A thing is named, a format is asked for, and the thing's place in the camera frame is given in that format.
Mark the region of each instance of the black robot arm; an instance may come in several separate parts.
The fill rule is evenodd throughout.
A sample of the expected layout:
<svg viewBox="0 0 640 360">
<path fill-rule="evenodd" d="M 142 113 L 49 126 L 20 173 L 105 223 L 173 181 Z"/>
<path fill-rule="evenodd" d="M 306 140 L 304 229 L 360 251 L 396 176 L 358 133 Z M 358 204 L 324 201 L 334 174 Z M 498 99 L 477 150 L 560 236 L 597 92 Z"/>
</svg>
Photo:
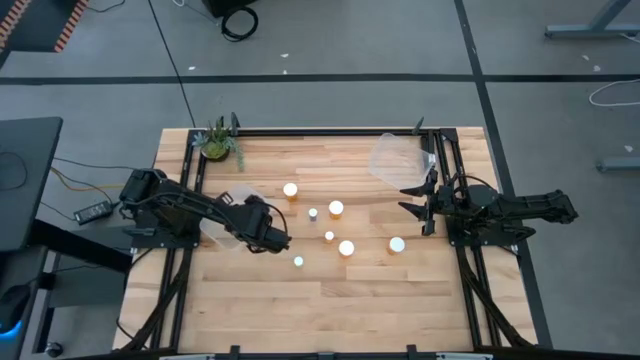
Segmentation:
<svg viewBox="0 0 640 360">
<path fill-rule="evenodd" d="M 247 243 L 255 253 L 279 253 L 289 248 L 291 237 L 285 231 L 271 226 L 273 218 L 269 208 L 258 196 L 250 196 L 244 204 L 233 205 L 233 198 L 223 193 L 213 199 L 191 191 L 167 179 L 160 170 L 135 170 L 120 194 L 122 208 L 134 220 L 142 213 L 151 213 L 158 226 L 176 237 L 188 235 L 202 218 L 224 226 L 236 239 Z"/>
<path fill-rule="evenodd" d="M 434 214 L 447 218 L 449 231 L 457 232 L 457 238 L 465 245 L 514 245 L 535 234 L 533 228 L 514 225 L 512 221 L 543 219 L 552 223 L 571 223 L 578 214 L 569 197 L 562 191 L 533 195 L 507 196 L 488 185 L 465 185 L 454 188 L 457 176 L 442 185 L 431 195 L 424 206 L 400 202 L 418 220 L 424 221 L 422 235 L 435 232 Z M 409 194 L 415 189 L 403 190 Z"/>
</svg>

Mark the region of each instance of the table leg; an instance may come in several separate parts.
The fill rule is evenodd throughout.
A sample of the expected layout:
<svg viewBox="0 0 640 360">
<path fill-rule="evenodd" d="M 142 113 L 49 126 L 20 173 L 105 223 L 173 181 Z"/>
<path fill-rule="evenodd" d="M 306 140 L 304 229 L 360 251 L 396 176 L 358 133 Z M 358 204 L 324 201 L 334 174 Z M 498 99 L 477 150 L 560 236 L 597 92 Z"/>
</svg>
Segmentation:
<svg viewBox="0 0 640 360">
<path fill-rule="evenodd" d="M 549 25 L 545 36 L 549 38 L 557 35 L 598 36 L 628 34 L 635 36 L 640 32 L 640 25 L 609 25 L 630 2 L 631 0 L 610 0 L 588 25 Z"/>
<path fill-rule="evenodd" d="M 31 245 L 44 245 L 49 250 L 126 274 L 131 256 L 108 246 L 87 240 L 44 221 L 35 220 L 29 238 Z"/>
<path fill-rule="evenodd" d="M 632 171 L 640 170 L 639 157 L 610 157 L 596 163 L 596 169 L 600 172 L 607 171 Z"/>
</svg>

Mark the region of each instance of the potted plant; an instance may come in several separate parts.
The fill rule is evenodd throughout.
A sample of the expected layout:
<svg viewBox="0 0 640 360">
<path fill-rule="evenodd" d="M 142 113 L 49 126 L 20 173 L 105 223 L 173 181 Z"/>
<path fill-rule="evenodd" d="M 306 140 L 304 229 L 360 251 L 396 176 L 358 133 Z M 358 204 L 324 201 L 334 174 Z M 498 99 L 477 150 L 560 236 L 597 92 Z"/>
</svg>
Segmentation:
<svg viewBox="0 0 640 360">
<path fill-rule="evenodd" d="M 209 122 L 209 128 L 205 132 L 194 136 L 193 146 L 200 148 L 202 156 L 212 162 L 222 162 L 227 159 L 231 151 L 236 153 L 238 171 L 244 171 L 244 152 L 235 138 L 231 136 L 230 128 L 225 128 L 223 118 L 216 121 L 215 128 Z"/>
</svg>

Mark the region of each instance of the white wire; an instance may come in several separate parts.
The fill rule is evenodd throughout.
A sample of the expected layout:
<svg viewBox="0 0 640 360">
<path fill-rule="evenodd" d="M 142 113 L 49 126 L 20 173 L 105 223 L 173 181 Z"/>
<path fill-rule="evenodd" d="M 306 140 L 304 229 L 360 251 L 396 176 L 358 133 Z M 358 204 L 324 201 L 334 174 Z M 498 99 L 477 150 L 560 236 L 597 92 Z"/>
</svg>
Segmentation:
<svg viewBox="0 0 640 360">
<path fill-rule="evenodd" d="M 634 82 L 640 82 L 640 79 L 626 80 L 626 81 L 616 81 L 616 82 L 613 82 L 611 84 L 605 85 L 605 86 L 601 87 L 600 89 L 594 91 L 591 95 L 589 95 L 589 102 L 591 103 L 591 105 L 601 106 L 601 107 L 617 107 L 617 106 L 635 106 L 635 105 L 640 105 L 640 101 L 632 102 L 632 103 L 613 103 L 613 104 L 597 103 L 597 102 L 593 101 L 593 97 L 597 93 L 601 92 L 604 89 L 610 88 L 610 87 L 615 86 L 615 85 L 630 84 L 630 83 L 634 83 Z"/>
<path fill-rule="evenodd" d="M 630 37 L 630 36 L 627 36 L 625 34 L 620 34 L 620 36 L 622 36 L 625 39 L 628 39 L 628 40 L 631 40 L 633 42 L 636 42 L 636 43 L 640 44 L 640 40 L 636 39 L 635 37 Z M 640 101 L 631 102 L 631 103 L 605 104 L 605 103 L 598 103 L 598 102 L 595 102 L 593 100 L 593 97 L 596 96 L 596 94 L 598 94 L 598 93 L 602 92 L 603 90 L 608 89 L 608 88 L 610 88 L 612 86 L 616 86 L 616 85 L 620 85 L 620 84 L 631 84 L 631 83 L 636 83 L 636 82 L 640 82 L 640 79 L 616 81 L 616 82 L 613 82 L 611 84 L 607 84 L 607 85 L 599 88 L 598 90 L 592 92 L 591 95 L 589 95 L 589 103 L 591 103 L 591 105 L 600 106 L 600 107 L 638 106 L 638 105 L 640 105 Z"/>
<path fill-rule="evenodd" d="M 640 44 L 640 40 L 636 39 L 635 37 L 627 36 L 625 34 L 620 34 L 620 36 L 622 36 L 625 39 L 629 39 L 629 40 L 631 40 L 633 42 L 637 42 L 638 44 Z"/>
</svg>

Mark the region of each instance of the butcher block tabletop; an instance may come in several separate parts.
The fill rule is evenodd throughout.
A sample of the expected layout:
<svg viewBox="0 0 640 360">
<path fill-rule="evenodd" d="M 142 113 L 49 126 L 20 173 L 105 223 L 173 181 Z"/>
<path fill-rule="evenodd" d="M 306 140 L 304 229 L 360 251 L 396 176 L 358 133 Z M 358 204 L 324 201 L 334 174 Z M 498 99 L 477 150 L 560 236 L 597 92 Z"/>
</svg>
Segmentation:
<svg viewBox="0 0 640 360">
<path fill-rule="evenodd" d="M 467 174 L 497 188 L 484 130 L 457 131 Z M 154 164 L 176 181 L 188 132 L 165 129 Z M 419 137 L 404 138 L 420 146 Z M 455 249 L 444 220 L 436 216 L 436 233 L 420 235 L 422 223 L 397 202 L 423 204 L 426 198 L 403 195 L 369 173 L 369 155 L 377 140 L 239 137 L 244 172 L 238 171 L 233 153 L 224 162 L 206 164 L 205 195 L 216 197 L 238 184 L 250 186 L 282 210 L 293 240 L 280 254 L 252 254 L 244 246 L 226 249 L 203 236 L 191 262 L 180 353 L 227 353 L 231 345 L 240 345 L 243 353 L 403 352 L 407 344 L 416 344 L 419 351 L 472 350 Z M 192 189 L 199 156 L 195 151 L 192 158 Z M 298 186 L 295 202 L 287 201 L 282 191 L 290 182 Z M 333 200 L 344 203 L 339 220 L 329 217 Z M 318 209 L 315 222 L 309 220 L 311 208 Z M 277 213 L 272 215 L 273 225 L 282 229 Z M 335 233 L 331 244 L 324 242 L 326 231 Z M 405 240 L 406 248 L 390 255 L 387 244 L 395 236 Z M 342 240 L 355 244 L 353 256 L 339 255 Z M 496 247 L 483 251 L 494 301 L 520 334 L 535 343 L 516 257 Z M 143 325 L 158 301 L 165 256 L 165 249 L 155 249 L 131 270 L 120 314 L 129 333 Z M 294 265 L 296 256 L 304 258 L 302 267 Z M 476 306 L 488 345 L 477 298 Z M 173 312 L 172 306 L 165 316 L 164 346 Z M 118 331 L 114 347 L 128 341 Z"/>
</svg>

